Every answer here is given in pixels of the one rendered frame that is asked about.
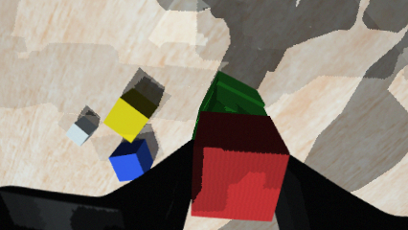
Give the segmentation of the red block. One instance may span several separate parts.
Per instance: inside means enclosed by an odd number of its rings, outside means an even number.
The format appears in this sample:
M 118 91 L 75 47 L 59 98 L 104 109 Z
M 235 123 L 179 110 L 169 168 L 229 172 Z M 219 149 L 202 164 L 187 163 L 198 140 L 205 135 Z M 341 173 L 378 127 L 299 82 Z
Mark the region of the red block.
M 289 154 L 270 116 L 200 111 L 191 217 L 272 221 Z

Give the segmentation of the yellow cube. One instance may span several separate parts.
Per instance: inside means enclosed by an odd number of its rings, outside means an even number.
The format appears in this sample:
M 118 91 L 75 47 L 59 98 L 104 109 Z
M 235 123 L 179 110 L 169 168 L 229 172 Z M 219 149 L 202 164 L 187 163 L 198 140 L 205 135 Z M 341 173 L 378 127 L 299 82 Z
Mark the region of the yellow cube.
M 136 89 L 131 88 L 115 102 L 103 123 L 131 142 L 157 107 Z

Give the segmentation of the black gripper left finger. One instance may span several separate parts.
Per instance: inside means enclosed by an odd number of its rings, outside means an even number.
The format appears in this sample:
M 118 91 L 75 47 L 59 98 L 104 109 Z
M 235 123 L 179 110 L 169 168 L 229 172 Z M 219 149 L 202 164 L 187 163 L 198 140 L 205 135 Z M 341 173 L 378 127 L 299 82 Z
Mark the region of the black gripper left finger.
M 0 230 L 183 230 L 192 199 L 190 140 L 104 196 L 0 187 Z

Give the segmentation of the blue block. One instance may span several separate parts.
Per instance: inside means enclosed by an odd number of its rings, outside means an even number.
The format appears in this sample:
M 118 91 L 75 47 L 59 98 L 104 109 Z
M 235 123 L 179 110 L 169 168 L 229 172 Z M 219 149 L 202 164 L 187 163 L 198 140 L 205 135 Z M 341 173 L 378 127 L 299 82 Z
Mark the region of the blue block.
M 120 182 L 137 178 L 154 162 L 146 139 L 122 142 L 108 158 Z

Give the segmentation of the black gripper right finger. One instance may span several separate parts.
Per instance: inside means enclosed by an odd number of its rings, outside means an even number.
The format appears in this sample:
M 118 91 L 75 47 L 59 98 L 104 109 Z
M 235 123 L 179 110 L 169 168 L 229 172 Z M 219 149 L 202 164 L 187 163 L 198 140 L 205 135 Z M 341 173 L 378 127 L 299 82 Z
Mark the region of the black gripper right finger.
M 384 213 L 290 154 L 275 213 L 279 230 L 408 230 L 408 217 Z

